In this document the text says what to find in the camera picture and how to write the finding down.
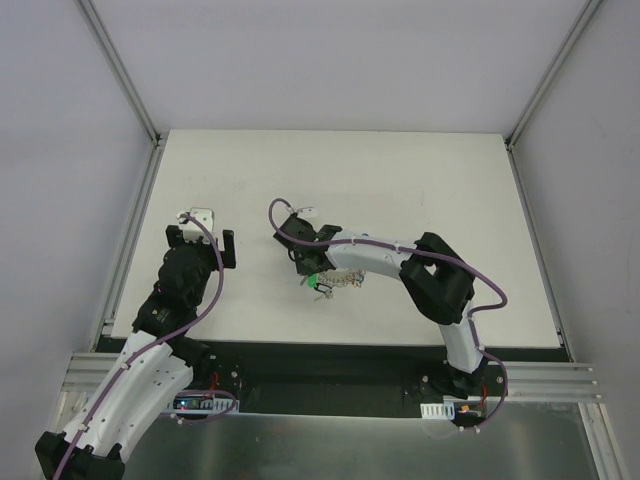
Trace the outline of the black key tag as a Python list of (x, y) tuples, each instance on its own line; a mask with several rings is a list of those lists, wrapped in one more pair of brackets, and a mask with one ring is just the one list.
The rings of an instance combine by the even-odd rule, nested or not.
[(333, 288), (329, 285), (318, 283), (313, 290), (317, 293), (315, 301), (331, 300), (333, 298)]

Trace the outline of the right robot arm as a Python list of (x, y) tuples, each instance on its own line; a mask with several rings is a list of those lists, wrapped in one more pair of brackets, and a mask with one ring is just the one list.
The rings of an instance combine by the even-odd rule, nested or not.
[(419, 313), (436, 323), (446, 347), (446, 364), (429, 379), (436, 391), (466, 399), (486, 381), (470, 323), (463, 318), (474, 296), (475, 277), (436, 234), (414, 243), (391, 243), (364, 233), (324, 225), (316, 231), (297, 214), (274, 232), (300, 276), (362, 270), (402, 283)]

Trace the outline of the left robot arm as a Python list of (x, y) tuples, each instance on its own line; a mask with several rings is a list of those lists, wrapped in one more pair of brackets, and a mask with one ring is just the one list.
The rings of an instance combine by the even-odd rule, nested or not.
[(211, 349), (188, 337), (208, 313), (200, 306), (212, 273), (236, 266), (235, 238), (216, 239), (190, 215), (166, 229), (168, 251), (149, 297), (140, 307), (117, 361), (59, 433), (44, 432), (35, 446), (47, 479), (120, 479), (147, 429), (183, 396), (188, 402), (236, 396), (219, 389)]

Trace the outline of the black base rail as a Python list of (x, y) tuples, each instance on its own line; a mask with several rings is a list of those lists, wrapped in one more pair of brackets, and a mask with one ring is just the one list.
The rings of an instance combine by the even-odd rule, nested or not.
[(207, 341), (192, 357), (187, 391), (229, 392), (252, 414), (417, 418), (447, 397), (497, 399), (507, 383), (494, 360), (454, 379), (442, 347)]

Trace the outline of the aluminium frame left post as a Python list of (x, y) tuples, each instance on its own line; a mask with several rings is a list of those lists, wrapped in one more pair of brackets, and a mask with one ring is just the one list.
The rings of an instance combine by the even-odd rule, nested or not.
[(146, 137), (153, 146), (159, 145), (162, 134), (152, 120), (95, 3), (91, 0), (77, 0), (75, 4)]

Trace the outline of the aluminium frame post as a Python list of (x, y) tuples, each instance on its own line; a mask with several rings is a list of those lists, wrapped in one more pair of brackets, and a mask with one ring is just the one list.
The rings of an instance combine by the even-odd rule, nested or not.
[(601, 8), (606, 4), (604, 0), (588, 0), (581, 7), (578, 15), (571, 24), (567, 34), (554, 53), (549, 65), (536, 84), (529, 100), (519, 115), (514, 127), (505, 138), (506, 150), (511, 152), (523, 136), (529, 123), (533, 120), (537, 110), (541, 107), (546, 96), (550, 93), (555, 81), (561, 74), (573, 51), (594, 21)]
[(162, 134), (152, 120), (95, 3), (91, 0), (77, 0), (75, 4), (146, 137), (153, 146), (159, 145)]

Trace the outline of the aluminium frame right post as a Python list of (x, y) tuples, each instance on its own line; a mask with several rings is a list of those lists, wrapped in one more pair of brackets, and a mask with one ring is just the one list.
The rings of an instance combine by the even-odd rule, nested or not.
[(537, 110), (541, 107), (546, 96), (550, 93), (555, 81), (561, 74), (573, 51), (594, 21), (601, 8), (606, 4), (604, 0), (588, 0), (581, 7), (578, 15), (571, 24), (567, 34), (554, 53), (549, 65), (536, 84), (529, 100), (519, 115), (514, 127), (505, 138), (506, 150), (511, 152), (523, 136), (529, 123), (533, 120)]

